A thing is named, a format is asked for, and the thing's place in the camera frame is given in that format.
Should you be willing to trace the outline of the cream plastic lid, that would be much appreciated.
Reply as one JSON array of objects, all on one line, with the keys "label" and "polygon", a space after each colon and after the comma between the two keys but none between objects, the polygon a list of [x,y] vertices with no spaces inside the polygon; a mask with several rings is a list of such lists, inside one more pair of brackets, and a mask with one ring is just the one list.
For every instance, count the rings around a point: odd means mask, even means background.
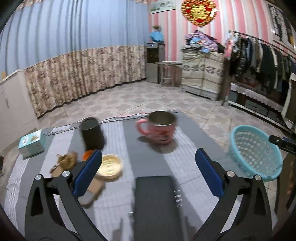
[{"label": "cream plastic lid", "polygon": [[123,170],[123,163],[117,155],[103,155],[102,162],[95,177],[105,180],[118,178]]}]

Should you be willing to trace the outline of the light blue plastic basket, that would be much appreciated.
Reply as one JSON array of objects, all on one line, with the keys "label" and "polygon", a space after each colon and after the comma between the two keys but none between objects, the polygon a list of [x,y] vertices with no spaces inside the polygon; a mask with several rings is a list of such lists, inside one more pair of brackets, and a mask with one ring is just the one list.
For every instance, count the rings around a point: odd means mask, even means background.
[{"label": "light blue plastic basket", "polygon": [[229,155],[247,177],[259,175],[263,181],[269,182],[282,171],[280,149],[255,126],[239,125],[231,131]]}]

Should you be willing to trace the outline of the light blue small box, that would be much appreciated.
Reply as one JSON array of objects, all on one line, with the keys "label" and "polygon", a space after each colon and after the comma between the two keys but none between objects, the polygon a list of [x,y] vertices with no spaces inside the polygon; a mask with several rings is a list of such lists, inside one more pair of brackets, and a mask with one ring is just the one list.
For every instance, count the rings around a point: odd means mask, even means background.
[{"label": "light blue small box", "polygon": [[24,159],[43,152],[45,150],[43,130],[40,129],[21,137],[18,150]]}]

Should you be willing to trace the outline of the clothes rack with garments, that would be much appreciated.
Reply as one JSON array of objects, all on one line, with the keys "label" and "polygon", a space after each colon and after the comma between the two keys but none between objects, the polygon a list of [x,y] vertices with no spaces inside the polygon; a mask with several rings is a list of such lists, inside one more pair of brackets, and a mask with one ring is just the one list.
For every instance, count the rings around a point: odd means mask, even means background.
[{"label": "clothes rack with garments", "polygon": [[295,73],[295,57],[262,39],[232,30],[227,33],[225,46],[229,75],[236,82],[251,88],[259,86],[263,95],[284,102],[290,76]]}]

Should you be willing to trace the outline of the black cylinder container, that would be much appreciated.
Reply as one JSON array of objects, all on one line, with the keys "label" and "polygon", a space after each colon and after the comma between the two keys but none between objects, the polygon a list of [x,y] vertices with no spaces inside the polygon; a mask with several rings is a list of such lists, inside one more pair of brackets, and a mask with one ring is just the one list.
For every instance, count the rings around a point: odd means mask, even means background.
[{"label": "black cylinder container", "polygon": [[80,124],[80,133],[87,151],[104,148],[105,138],[96,118],[85,118]]}]

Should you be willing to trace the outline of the black glasses case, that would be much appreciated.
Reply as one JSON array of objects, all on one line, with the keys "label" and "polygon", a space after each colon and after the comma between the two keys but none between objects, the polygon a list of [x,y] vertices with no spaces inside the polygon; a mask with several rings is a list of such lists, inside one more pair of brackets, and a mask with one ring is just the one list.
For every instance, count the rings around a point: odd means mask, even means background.
[{"label": "black glasses case", "polygon": [[171,176],[138,177],[133,209],[134,240],[183,240]]}]

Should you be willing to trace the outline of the striped grey tablecloth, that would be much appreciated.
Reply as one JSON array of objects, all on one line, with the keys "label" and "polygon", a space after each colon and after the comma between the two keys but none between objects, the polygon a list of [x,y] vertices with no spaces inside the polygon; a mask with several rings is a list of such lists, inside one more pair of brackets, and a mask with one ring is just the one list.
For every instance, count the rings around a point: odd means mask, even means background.
[{"label": "striped grey tablecloth", "polygon": [[[121,175],[113,180],[100,179],[105,188],[89,208],[84,208],[105,240],[133,239],[133,209],[135,180],[138,177],[171,176],[175,183],[175,198],[180,213],[184,239],[192,237],[205,223],[218,197],[214,196],[199,168],[195,153],[204,149],[212,161],[218,162],[225,171],[247,177],[226,155],[219,145],[208,137],[199,126],[183,113],[174,114],[177,125],[169,144],[153,144],[140,134],[135,123],[139,115],[110,118],[99,121],[105,138],[102,156],[117,155],[122,163]],[[52,178],[50,170],[56,164],[57,155],[77,153],[77,163],[82,162],[85,149],[80,124],[60,126],[43,130],[45,150],[24,159],[19,156],[10,175],[4,205],[1,206],[1,239],[27,240],[25,237],[25,214],[28,196],[34,178],[41,174]],[[60,196],[55,202],[68,230],[75,231]],[[223,231],[228,230],[238,212],[242,196],[236,198]]]}]

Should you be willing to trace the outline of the cloth-covered cabinet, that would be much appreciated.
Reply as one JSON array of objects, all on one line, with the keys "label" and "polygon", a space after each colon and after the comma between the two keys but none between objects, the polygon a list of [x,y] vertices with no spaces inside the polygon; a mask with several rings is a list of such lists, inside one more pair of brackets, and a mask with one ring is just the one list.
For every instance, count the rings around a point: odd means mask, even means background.
[{"label": "cloth-covered cabinet", "polygon": [[182,53],[182,90],[212,101],[219,99],[224,82],[224,54],[186,50]]}]

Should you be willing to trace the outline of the pink metal mug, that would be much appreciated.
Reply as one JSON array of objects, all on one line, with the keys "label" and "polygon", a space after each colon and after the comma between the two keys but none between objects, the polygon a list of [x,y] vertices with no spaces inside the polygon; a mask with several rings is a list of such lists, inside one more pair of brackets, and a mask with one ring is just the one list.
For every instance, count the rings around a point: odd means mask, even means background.
[{"label": "pink metal mug", "polygon": [[174,136],[177,117],[168,111],[154,111],[147,118],[137,120],[139,133],[155,144],[169,144]]}]

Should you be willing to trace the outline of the pile of colourful clothes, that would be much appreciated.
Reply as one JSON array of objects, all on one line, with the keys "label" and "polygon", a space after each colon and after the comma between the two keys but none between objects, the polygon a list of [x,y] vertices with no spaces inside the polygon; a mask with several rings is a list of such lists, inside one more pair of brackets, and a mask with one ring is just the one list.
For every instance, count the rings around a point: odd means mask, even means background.
[{"label": "pile of colourful clothes", "polygon": [[199,30],[185,36],[186,44],[182,46],[181,51],[201,50],[203,53],[218,52],[224,53],[225,47],[217,39],[211,37]]}]

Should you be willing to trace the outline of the small folding stool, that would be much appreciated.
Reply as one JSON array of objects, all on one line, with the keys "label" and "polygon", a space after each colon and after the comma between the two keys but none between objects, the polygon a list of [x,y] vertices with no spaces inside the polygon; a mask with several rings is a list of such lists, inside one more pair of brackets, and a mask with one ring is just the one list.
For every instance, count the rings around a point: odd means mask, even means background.
[{"label": "small folding stool", "polygon": [[171,82],[172,88],[175,88],[175,80],[177,75],[177,68],[181,68],[182,61],[161,61],[156,62],[159,71],[159,83],[161,87],[166,80]]}]

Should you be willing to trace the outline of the grey water dispenser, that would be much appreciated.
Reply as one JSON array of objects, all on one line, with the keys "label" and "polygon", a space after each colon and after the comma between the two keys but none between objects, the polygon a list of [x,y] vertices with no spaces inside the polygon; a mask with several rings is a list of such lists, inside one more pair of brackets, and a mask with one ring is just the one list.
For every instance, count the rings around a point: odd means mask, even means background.
[{"label": "grey water dispenser", "polygon": [[164,43],[147,43],[146,77],[151,83],[160,83],[160,66],[158,63],[165,60]]}]

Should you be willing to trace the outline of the blue and floral curtain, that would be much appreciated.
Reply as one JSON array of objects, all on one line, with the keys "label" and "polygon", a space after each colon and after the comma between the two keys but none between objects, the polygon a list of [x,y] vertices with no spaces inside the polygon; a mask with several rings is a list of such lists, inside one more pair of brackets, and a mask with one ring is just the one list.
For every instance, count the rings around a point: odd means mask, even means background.
[{"label": "blue and floral curtain", "polygon": [[22,1],[1,30],[1,71],[22,69],[37,117],[146,77],[147,1]]}]

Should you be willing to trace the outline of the potted plant blue wrap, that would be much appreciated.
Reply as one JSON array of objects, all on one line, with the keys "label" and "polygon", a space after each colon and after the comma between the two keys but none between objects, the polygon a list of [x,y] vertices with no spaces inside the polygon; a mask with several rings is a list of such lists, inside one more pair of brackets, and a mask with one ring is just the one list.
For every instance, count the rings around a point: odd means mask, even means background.
[{"label": "potted plant blue wrap", "polygon": [[159,25],[154,25],[153,31],[149,34],[149,37],[154,43],[164,43],[164,36],[162,33],[162,28]]}]

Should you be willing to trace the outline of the red heart wall ornament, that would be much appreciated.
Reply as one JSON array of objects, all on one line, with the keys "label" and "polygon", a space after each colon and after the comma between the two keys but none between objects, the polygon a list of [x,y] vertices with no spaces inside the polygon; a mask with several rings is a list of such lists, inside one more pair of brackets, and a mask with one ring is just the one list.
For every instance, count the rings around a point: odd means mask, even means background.
[{"label": "red heart wall ornament", "polygon": [[183,17],[197,27],[204,27],[210,23],[218,13],[214,1],[185,0],[181,4]]}]

